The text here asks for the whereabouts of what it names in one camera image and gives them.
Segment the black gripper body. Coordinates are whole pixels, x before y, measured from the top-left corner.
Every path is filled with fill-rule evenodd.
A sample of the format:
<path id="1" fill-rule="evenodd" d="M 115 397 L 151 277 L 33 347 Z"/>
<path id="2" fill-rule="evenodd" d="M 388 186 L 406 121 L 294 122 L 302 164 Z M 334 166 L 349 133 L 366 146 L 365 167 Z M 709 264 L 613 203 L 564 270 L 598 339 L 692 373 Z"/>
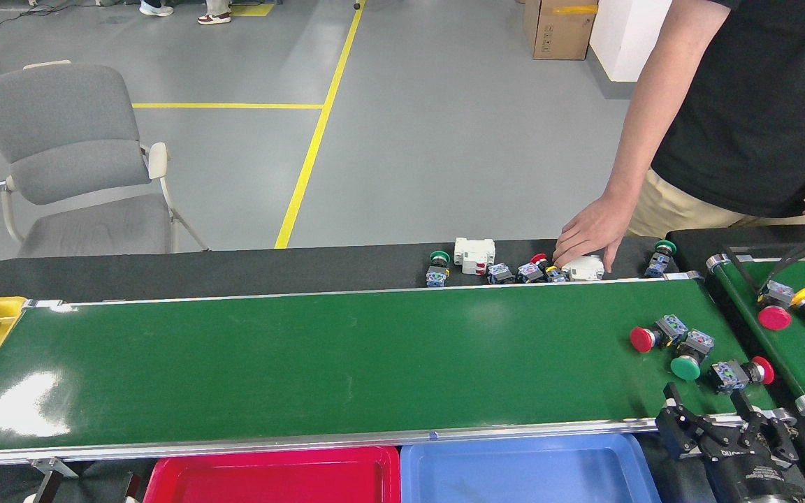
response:
<path id="1" fill-rule="evenodd" d="M 697 446 L 719 502 L 805 502 L 804 490 L 787 481 L 787 467 L 750 428 L 715 428 Z"/>

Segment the person's right hand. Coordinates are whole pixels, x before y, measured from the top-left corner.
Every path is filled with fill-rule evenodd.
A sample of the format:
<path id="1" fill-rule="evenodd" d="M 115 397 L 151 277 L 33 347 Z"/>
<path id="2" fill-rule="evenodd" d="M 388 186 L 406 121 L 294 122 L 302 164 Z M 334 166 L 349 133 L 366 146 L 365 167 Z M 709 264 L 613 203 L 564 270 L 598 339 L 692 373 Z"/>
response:
<path id="1" fill-rule="evenodd" d="M 562 267 L 593 251 L 601 251 L 604 270 L 611 273 L 637 203 L 637 194 L 606 192 L 588 204 L 563 226 L 553 252 L 553 264 Z"/>

